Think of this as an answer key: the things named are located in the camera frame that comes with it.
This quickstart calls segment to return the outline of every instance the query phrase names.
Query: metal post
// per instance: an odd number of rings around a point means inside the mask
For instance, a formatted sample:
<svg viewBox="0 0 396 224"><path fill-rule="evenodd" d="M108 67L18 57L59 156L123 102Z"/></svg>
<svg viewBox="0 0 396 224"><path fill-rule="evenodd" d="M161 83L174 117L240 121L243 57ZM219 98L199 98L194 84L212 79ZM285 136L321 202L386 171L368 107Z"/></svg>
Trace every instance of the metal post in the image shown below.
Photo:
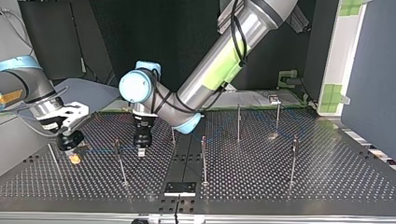
<svg viewBox="0 0 396 224"><path fill-rule="evenodd" d="M291 166L290 188L294 185L294 181L293 181L294 170L295 170L295 163L296 163L296 159L298 156L299 148L300 148L300 141L299 141L297 134L295 134L294 138L293 138L292 148L291 148L292 152L293 152L293 164Z"/></svg>
<svg viewBox="0 0 396 224"><path fill-rule="evenodd" d="M123 185L124 186L128 186L128 181L126 179L126 174L125 174L125 169L123 167L123 163L122 163L122 155L121 155L121 150L120 150L120 139L116 138L115 142L114 142L114 151L116 153L116 158L120 163L120 168L121 168L121 172L122 172L122 178L123 178Z"/></svg>
<svg viewBox="0 0 396 224"><path fill-rule="evenodd" d="M277 102L277 109L276 109L276 134L278 134L279 128L279 116L280 116L280 107L282 103L280 101Z"/></svg>
<svg viewBox="0 0 396 224"><path fill-rule="evenodd" d="M55 161L56 165L59 165L58 159L55 156L55 152L53 151L52 145L48 143L47 146L49 147L50 155L52 156L53 161Z"/></svg>
<svg viewBox="0 0 396 224"><path fill-rule="evenodd" d="M241 107L238 105L238 137L237 141L240 141L240 121L241 121Z"/></svg>
<svg viewBox="0 0 396 224"><path fill-rule="evenodd" d="M173 128L171 128L171 130L172 130L172 143L175 144L176 143L175 130Z"/></svg>
<svg viewBox="0 0 396 224"><path fill-rule="evenodd" d="M204 136L202 136L201 146L202 146L201 157L204 161L204 183L203 183L203 185L207 186L209 183L207 182L207 177L206 177L206 144L205 144Z"/></svg>
<svg viewBox="0 0 396 224"><path fill-rule="evenodd" d="M56 164L56 168L58 169L59 174L61 174L61 167L59 167L59 161L58 161L58 158L56 158L56 156L55 156L55 152L53 151L52 145L50 143L48 143L47 146L49 147L50 155Z"/></svg>

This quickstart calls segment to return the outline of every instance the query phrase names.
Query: yellow object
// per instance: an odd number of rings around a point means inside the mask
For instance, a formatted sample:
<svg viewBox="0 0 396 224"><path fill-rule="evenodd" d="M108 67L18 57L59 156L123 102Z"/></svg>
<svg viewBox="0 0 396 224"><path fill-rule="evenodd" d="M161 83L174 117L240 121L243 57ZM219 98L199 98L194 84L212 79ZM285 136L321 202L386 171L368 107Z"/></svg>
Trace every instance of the yellow object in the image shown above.
<svg viewBox="0 0 396 224"><path fill-rule="evenodd" d="M0 104L5 105L11 101L17 100L21 97L21 95L22 95L22 90L10 92L5 95L0 95Z"/></svg>
<svg viewBox="0 0 396 224"><path fill-rule="evenodd" d="M69 160L75 165L77 165L77 164L79 164L81 162L81 158L79 157L78 154L74 154L72 156L69 156Z"/></svg>

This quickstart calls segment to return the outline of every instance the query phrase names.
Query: perforated metal table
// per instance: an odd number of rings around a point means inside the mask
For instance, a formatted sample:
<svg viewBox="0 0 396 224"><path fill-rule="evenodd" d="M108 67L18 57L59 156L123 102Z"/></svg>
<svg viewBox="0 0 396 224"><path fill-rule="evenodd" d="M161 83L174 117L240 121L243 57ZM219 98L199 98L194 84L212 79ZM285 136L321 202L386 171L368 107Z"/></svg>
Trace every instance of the perforated metal table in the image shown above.
<svg viewBox="0 0 396 224"><path fill-rule="evenodd" d="M94 114L82 128L92 149L81 164L72 165L57 151L58 169L43 148L0 177L0 218L8 212L232 215L257 220L396 217L396 173L384 162L311 109L283 109L278 137L273 139L275 117L275 110L242 110L239 144L235 111L206 112L193 134L176 135L175 145L170 126L157 119L153 145L146 157L138 158L132 116ZM295 134L300 153L291 184ZM202 136L207 186L202 185ZM117 137L129 186L122 185L113 152ZM195 197L165 197L169 182L195 182Z"/></svg>

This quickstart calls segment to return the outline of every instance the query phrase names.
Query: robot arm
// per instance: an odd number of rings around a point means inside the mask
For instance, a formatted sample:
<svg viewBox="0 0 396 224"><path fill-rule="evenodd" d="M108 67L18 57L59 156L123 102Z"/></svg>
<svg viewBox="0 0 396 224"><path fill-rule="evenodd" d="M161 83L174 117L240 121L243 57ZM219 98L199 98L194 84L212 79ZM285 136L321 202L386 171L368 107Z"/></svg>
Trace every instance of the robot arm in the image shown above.
<svg viewBox="0 0 396 224"><path fill-rule="evenodd" d="M47 80L42 68L31 56L21 56L0 62L0 111L24 101L43 129L57 133L57 145L62 151L73 151L84 139L75 131L89 114L89 108L74 102L65 105Z"/></svg>
<svg viewBox="0 0 396 224"><path fill-rule="evenodd" d="M297 0L246 0L237 20L245 38L229 27L198 64L178 92L170 92L157 81L157 63L138 62L136 69L120 81L121 95L134 103L137 132L134 143L149 147L150 128L155 116L181 133L190 133L198 124L198 110L221 85L230 83L241 70L236 45L250 53L273 29L277 29L294 9Z"/></svg>

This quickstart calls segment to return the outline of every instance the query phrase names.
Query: black mount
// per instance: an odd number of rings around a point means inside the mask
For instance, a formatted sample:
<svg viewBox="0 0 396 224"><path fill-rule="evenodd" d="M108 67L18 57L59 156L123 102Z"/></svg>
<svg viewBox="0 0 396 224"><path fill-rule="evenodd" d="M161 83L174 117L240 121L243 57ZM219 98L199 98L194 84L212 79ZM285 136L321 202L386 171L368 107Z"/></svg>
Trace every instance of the black mount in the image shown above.
<svg viewBox="0 0 396 224"><path fill-rule="evenodd" d="M155 117L139 116L134 114L134 146L138 148L150 147L152 142L151 128L154 126Z"/></svg>
<svg viewBox="0 0 396 224"><path fill-rule="evenodd" d="M82 140L84 140L84 134L81 131L74 131L68 136L60 133L56 137L56 145L61 151L67 151L76 148Z"/></svg>

